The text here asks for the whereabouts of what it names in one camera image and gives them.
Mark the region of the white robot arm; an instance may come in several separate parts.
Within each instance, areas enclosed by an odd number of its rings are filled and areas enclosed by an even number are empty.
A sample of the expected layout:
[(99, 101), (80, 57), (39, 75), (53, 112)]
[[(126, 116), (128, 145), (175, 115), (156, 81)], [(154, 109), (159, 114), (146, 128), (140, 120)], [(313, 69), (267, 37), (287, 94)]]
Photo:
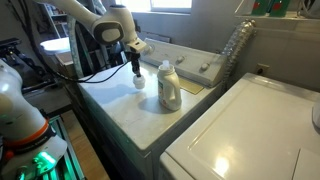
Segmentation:
[[(136, 34), (131, 12), (112, 5), (96, 15), (76, 0), (35, 0), (53, 5), (80, 22), (101, 45), (122, 43), (134, 73), (136, 88), (145, 87), (140, 53), (146, 47)], [(1, 180), (35, 180), (54, 169), (67, 151), (63, 140), (40, 111), (22, 95), (22, 78), (3, 62), (0, 66)]]

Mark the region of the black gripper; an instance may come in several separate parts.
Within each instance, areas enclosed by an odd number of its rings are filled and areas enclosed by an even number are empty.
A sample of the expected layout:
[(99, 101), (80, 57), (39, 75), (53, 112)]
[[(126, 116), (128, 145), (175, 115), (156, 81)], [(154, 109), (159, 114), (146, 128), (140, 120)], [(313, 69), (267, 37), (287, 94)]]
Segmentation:
[(141, 77), (140, 64), (139, 64), (140, 54), (139, 53), (126, 52), (125, 55), (126, 55), (127, 60), (132, 65), (132, 70), (133, 70), (134, 76), (136, 76), (136, 71), (137, 71), (137, 77)]

